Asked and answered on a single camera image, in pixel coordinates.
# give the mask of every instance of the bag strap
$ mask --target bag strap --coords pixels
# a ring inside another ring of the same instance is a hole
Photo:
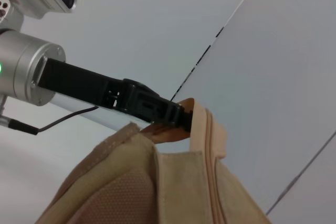
[[[209,110],[205,109],[193,98],[179,102],[186,112],[193,111],[191,132],[183,128],[171,128],[162,124],[152,124],[141,132],[155,144],[177,142],[190,137],[190,151],[205,152],[205,140],[212,138],[212,152],[216,158],[226,155],[226,132],[214,119]]]

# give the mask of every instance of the silver cylindrical joint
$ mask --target silver cylindrical joint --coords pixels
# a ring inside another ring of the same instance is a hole
[[[48,58],[65,61],[61,46],[16,31],[0,35],[0,94],[38,106],[55,93],[37,86]]]

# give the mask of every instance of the black cable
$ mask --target black cable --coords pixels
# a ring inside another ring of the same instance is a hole
[[[59,124],[59,123],[65,121],[66,119],[69,119],[69,118],[71,118],[71,117],[73,117],[75,115],[80,115],[80,114],[87,113],[87,112],[90,112],[90,111],[93,111],[93,110],[96,110],[96,109],[98,109],[98,107],[94,106],[94,107],[89,108],[89,109],[80,110],[80,111],[74,112],[72,114],[66,115],[63,118],[58,119],[57,121],[54,121],[53,123],[50,123],[49,125],[47,125],[47,126],[45,126],[43,128],[38,129],[38,132],[46,131],[46,130],[50,129],[51,127],[55,126],[56,124]]]

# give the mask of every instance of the tan backpack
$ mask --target tan backpack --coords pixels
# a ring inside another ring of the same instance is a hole
[[[131,123],[100,143],[67,177],[37,224],[270,223],[221,163],[226,132],[193,99],[191,133]],[[157,143],[190,137],[190,151],[159,153]]]

